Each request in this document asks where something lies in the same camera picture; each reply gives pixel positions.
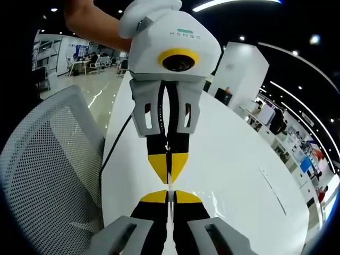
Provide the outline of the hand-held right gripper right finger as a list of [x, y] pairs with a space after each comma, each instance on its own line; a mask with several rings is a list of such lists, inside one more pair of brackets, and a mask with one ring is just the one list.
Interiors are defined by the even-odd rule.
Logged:
[[210, 217], [194, 194], [174, 192], [173, 240], [178, 254], [255, 254], [249, 239], [219, 217]]

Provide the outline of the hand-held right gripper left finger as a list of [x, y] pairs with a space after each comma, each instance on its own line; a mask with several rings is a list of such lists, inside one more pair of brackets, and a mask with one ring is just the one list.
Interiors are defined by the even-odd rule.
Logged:
[[87, 254], [162, 254], [167, 239], [168, 191], [144, 196], [131, 216], [121, 216], [92, 237]]

